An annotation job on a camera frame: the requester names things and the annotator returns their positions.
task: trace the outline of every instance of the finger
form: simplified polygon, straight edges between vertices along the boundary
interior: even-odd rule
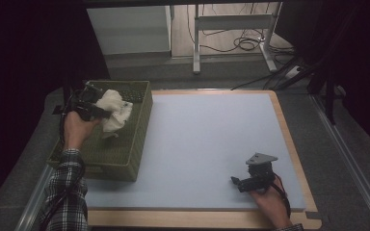
[[[96,118],[94,120],[92,120],[92,124],[95,126],[97,124],[99,124],[101,122],[101,118]]]
[[[253,197],[254,199],[256,199],[257,197],[260,196],[260,194],[256,191],[250,191],[249,194],[251,195],[251,197]]]
[[[68,116],[79,116],[76,112],[71,111],[67,114]]]

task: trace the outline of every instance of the black strap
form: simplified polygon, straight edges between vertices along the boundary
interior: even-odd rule
[[[272,186],[280,194],[281,200],[284,202],[284,205],[286,207],[287,216],[290,218],[290,215],[291,215],[290,201],[287,198],[287,193],[285,192],[283,186],[281,185],[281,187],[283,188],[281,189],[274,182],[270,183],[270,186]]]
[[[52,207],[50,210],[45,214],[44,219],[42,220],[40,224],[40,231],[45,231],[47,229],[47,225],[49,224],[52,217],[55,215],[56,211],[63,205],[65,202],[66,197],[68,197],[71,194],[71,191],[77,187],[77,184],[79,184],[80,180],[83,178],[83,175],[85,173],[85,165],[84,163],[81,163],[83,167],[79,171],[79,174],[77,178],[72,182],[72,184],[66,188],[61,194],[58,194],[56,196],[56,202],[52,204]]]

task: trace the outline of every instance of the wooden border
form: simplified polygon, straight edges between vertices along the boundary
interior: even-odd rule
[[[152,94],[240,94],[268,93],[272,100],[281,132],[302,186],[306,209],[292,212],[293,223],[301,223],[305,229],[318,229],[321,220],[309,219],[305,212],[318,212],[310,188],[304,175],[296,147],[288,130],[277,95],[271,90],[154,90]],[[91,210],[89,208],[90,226],[120,227],[180,227],[180,228],[272,228],[260,211],[248,212],[202,212],[202,211],[124,211]]]

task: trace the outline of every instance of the wall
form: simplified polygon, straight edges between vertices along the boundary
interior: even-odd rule
[[[88,9],[104,55],[171,50],[170,7]]]

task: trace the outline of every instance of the plastic crate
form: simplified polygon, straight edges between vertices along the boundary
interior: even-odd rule
[[[124,127],[118,130],[118,138],[101,138],[101,126],[96,126],[92,135],[84,142],[81,153],[86,164],[86,177],[136,181],[143,155],[146,129],[152,108],[150,84],[147,81],[90,81],[103,90],[117,90],[122,99],[133,103],[131,116]],[[57,167],[62,155],[58,141],[47,159]]]

